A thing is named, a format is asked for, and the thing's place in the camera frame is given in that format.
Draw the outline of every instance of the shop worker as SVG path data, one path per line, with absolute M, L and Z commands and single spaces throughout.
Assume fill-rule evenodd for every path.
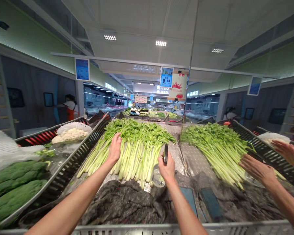
M 294 166 L 294 146 L 275 140 L 273 145 L 276 147 L 276 151 Z M 268 190 L 280 211 L 294 227 L 294 198 L 277 180 L 273 168 L 248 154 L 241 158 L 239 165 Z
M 66 107 L 68 114 L 68 121 L 72 121 L 79 117 L 77 102 L 75 101 L 75 97 L 73 95 L 66 95 L 66 102 L 63 104 L 58 104 L 56 107 Z
M 120 135 L 121 133 L 116 133 L 113 137 L 107 160 L 101 167 L 38 221 L 26 235 L 69 235 L 73 233 L 104 179 L 120 158 L 122 141 Z M 160 173 L 173 200 L 181 233 L 183 235 L 208 235 L 174 177 L 175 162 L 171 153 L 168 154 L 166 165 L 164 165 L 162 157 L 159 157 L 158 162 Z

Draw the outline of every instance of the price sign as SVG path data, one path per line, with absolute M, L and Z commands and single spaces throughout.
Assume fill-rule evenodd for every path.
M 76 80 L 89 81 L 89 60 L 75 58 Z
M 160 87 L 172 87 L 173 69 L 161 67 Z

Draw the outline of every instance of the ceiling light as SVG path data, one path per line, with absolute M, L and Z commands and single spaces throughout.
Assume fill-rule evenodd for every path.
M 104 35 L 106 40 L 112 40 L 112 41 L 116 41 L 116 37 L 115 36 L 111 36 L 111 35 Z
M 224 49 L 214 48 L 214 49 L 212 49 L 211 52 L 214 52 L 214 53 L 222 53 L 223 51 L 224 51 Z
M 165 42 L 165 41 L 156 41 L 156 46 L 167 46 L 167 42 Z

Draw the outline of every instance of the gray wall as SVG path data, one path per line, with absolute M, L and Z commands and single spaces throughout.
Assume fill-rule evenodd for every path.
M 66 108 L 45 107 L 44 92 L 53 93 L 54 103 L 65 102 L 65 95 L 75 95 L 75 81 L 57 74 L 36 68 L 23 62 L 1 56 L 7 87 L 22 91 L 25 106 L 11 108 L 16 135 L 20 130 L 37 127 L 52 127 L 67 121 Z

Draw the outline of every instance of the white foam net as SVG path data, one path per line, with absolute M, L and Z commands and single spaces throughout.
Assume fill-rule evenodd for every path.
M 0 131 L 0 170 L 14 162 L 27 160 L 38 161 L 41 156 L 34 154 L 34 152 L 41 151 L 43 149 L 43 145 L 19 147 L 12 138 Z
M 70 123 L 67 123 L 67 124 L 61 126 L 58 129 L 57 134 L 61 135 L 64 131 L 67 131 L 67 130 L 70 130 L 70 129 L 73 129 L 73 128 L 84 130 L 88 134 L 91 133 L 91 131 L 92 131 L 91 127 L 89 127 L 89 126 L 87 126 L 87 125 L 85 125 L 85 124 L 83 124 L 81 122 L 70 122 Z

